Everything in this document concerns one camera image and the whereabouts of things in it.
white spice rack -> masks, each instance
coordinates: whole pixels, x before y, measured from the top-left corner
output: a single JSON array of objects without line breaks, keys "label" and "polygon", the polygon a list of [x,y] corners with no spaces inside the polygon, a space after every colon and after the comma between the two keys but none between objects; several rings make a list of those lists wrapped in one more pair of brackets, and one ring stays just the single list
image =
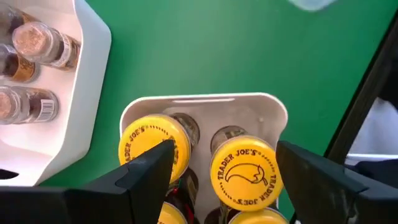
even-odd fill
[{"label": "white spice rack", "polygon": [[1,185],[33,186],[81,159],[90,147],[106,62],[108,26],[84,0],[2,0],[81,42],[75,72],[40,66],[32,83],[5,85],[45,88],[60,102],[48,123],[0,126],[0,169],[16,172]]},{"label": "white spice rack", "polygon": [[195,214],[200,223],[220,205],[210,182],[210,142],[214,133],[225,126],[236,125],[276,149],[287,125],[286,107],[267,93],[154,96],[136,99],[124,109],[120,136],[133,121],[154,113],[186,113],[199,126],[200,140],[192,150],[189,167],[199,179]]}]

yellow lid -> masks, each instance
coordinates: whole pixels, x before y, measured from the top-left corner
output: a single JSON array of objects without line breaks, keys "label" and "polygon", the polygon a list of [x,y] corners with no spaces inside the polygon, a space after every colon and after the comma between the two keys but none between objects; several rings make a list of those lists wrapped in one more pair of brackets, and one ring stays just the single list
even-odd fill
[{"label": "yellow lid", "polygon": [[188,167],[191,146],[182,125],[173,118],[152,114],[130,124],[119,143],[119,161],[123,165],[166,139],[174,140],[174,163],[170,183]]},{"label": "yellow lid", "polygon": [[288,224],[277,211],[267,208],[257,212],[241,212],[229,224]]},{"label": "yellow lid", "polygon": [[164,202],[157,224],[187,224],[187,220],[176,207]]},{"label": "yellow lid", "polygon": [[224,142],[213,155],[210,178],[221,201],[240,211],[266,208],[283,188],[275,151],[253,136]]}]

spice jar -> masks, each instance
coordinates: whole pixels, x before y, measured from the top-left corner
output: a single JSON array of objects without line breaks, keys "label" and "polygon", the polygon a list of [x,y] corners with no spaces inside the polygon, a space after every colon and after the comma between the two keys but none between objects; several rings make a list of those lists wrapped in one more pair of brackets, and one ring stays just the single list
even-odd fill
[{"label": "spice jar", "polygon": [[58,100],[51,91],[0,86],[0,124],[46,122],[57,113]]},{"label": "spice jar", "polygon": [[198,144],[199,127],[187,114],[150,114],[139,118],[124,130],[119,143],[119,161],[123,165],[166,139],[174,140],[174,162],[170,183],[187,169],[191,150]]},{"label": "spice jar", "polygon": [[41,22],[28,22],[18,27],[12,42],[27,60],[64,71],[76,69],[80,43]]},{"label": "spice jar", "polygon": [[256,212],[239,212],[237,210],[232,210],[224,216],[222,213],[222,209],[214,209],[207,215],[205,224],[289,223],[278,210],[273,208],[265,208]]},{"label": "spice jar", "polygon": [[32,16],[0,2],[0,42],[12,44],[12,32],[27,22],[33,22]]},{"label": "spice jar", "polygon": [[275,150],[237,126],[221,128],[211,140],[211,184],[220,200],[240,211],[274,202],[283,188]]},{"label": "spice jar", "polygon": [[171,189],[166,196],[158,223],[197,223],[194,206],[198,192],[198,177],[193,170],[188,168],[181,178],[172,184]]},{"label": "spice jar", "polygon": [[0,44],[0,78],[13,82],[31,82],[38,74],[35,63],[17,54],[15,49],[6,44]]}]

green surface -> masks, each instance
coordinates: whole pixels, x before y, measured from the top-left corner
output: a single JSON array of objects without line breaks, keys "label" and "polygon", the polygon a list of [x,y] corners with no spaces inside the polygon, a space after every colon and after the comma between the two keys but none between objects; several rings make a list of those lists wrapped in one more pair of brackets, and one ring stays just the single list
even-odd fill
[{"label": "green surface", "polygon": [[[116,168],[122,110],[152,95],[263,91],[289,112],[282,139],[323,154],[395,13],[396,0],[87,0],[113,45],[86,157],[44,185],[76,187]],[[286,194],[281,210],[293,212]]]}]

white tray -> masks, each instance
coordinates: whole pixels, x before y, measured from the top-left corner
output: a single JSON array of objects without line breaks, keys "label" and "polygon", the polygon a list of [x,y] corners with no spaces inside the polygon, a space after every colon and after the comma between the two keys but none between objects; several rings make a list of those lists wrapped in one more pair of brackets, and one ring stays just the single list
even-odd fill
[{"label": "white tray", "polygon": [[0,185],[32,186],[87,153],[111,46],[111,32],[84,0],[2,1],[81,41],[76,72],[41,66],[40,77],[22,85],[46,88],[58,96],[60,111],[55,120],[0,126],[0,169],[19,174],[0,180]]},{"label": "white tray", "polygon": [[199,125],[200,141],[193,149],[190,167],[199,178],[195,213],[200,223],[220,205],[210,182],[210,141],[214,133],[237,125],[276,148],[287,124],[287,111],[281,101],[266,93],[160,96],[139,98],[126,107],[120,120],[120,135],[138,118],[152,113],[189,114]]}]

